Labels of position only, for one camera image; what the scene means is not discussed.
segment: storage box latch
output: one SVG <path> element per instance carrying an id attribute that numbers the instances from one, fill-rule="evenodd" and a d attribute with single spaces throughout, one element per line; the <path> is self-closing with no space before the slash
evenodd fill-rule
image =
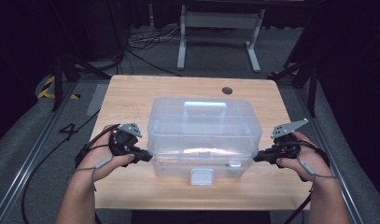
<path id="1" fill-rule="evenodd" d="M 213 185 L 214 171 L 210 168 L 193 168 L 190 171 L 190 183 L 192 185 Z"/>

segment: wooden table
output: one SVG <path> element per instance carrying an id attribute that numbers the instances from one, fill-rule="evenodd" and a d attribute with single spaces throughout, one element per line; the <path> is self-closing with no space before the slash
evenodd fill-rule
<path id="1" fill-rule="evenodd" d="M 224 94 L 230 87 L 233 93 Z M 260 150 L 273 144 L 276 124 L 290 122 L 271 80 L 205 77 L 112 77 L 92 137 L 108 124 L 135 122 L 143 133 L 136 144 L 147 149 L 148 118 L 156 97 L 243 99 L 259 119 Z M 158 177 L 149 162 L 115 170 L 96 182 L 96 208 L 166 210 L 294 210 L 311 188 L 295 172 L 257 162 L 240 177 L 216 179 L 214 186 L 192 186 L 188 179 Z"/>

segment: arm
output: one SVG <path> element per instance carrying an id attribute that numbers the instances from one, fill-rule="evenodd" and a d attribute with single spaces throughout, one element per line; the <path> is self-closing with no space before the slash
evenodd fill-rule
<path id="1" fill-rule="evenodd" d="M 313 144 L 301 133 L 294 133 L 298 140 Z M 299 155 L 317 175 L 333 176 L 332 171 L 315 151 L 309 147 L 301 147 Z M 309 223 L 345 224 L 350 223 L 344 197 L 336 178 L 313 176 L 309 174 L 298 160 L 278 159 L 279 165 L 290 168 L 303 178 L 313 181 Z"/>
<path id="2" fill-rule="evenodd" d="M 93 223 L 95 220 L 93 181 L 105 178 L 113 170 L 128 164 L 134 158 L 132 154 L 113 157 L 99 169 L 87 170 L 112 156 L 108 146 L 98 147 L 106 145 L 110 135 L 111 132 L 106 133 L 94 143 L 93 147 L 97 148 L 88 153 L 74 172 L 64 194 L 56 223 Z"/>

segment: storage box lid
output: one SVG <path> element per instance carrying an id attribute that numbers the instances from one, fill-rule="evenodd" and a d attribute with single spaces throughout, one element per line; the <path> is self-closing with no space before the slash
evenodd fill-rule
<path id="1" fill-rule="evenodd" d="M 157 98 L 148 123 L 154 156 L 253 157 L 262 130 L 244 100 Z"/>

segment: clear plastic storage box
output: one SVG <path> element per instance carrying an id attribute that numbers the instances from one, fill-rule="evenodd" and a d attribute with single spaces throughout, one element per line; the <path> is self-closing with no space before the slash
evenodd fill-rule
<path id="1" fill-rule="evenodd" d="M 148 123 L 155 174 L 212 185 L 239 177 L 259 151 L 262 130 L 244 100 L 157 98 Z"/>

